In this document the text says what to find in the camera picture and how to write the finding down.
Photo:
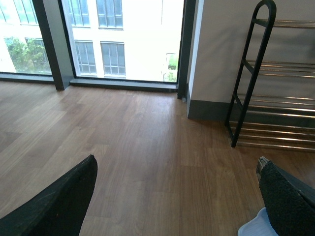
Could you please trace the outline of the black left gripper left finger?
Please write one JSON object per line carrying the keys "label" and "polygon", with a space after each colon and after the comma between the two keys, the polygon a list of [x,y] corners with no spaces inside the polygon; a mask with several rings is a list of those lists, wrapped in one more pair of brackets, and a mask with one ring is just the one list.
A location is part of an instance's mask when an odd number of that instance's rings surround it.
{"label": "black left gripper left finger", "polygon": [[29,201],[1,218],[2,236],[77,236],[97,177],[89,155]]}

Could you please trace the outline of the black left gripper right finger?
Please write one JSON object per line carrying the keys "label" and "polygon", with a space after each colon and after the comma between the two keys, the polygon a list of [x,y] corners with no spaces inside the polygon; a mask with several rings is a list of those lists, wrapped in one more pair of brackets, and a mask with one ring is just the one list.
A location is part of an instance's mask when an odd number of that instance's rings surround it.
{"label": "black left gripper right finger", "polygon": [[256,174],[275,232],[280,236],[313,236],[315,190],[266,157],[259,158]]}

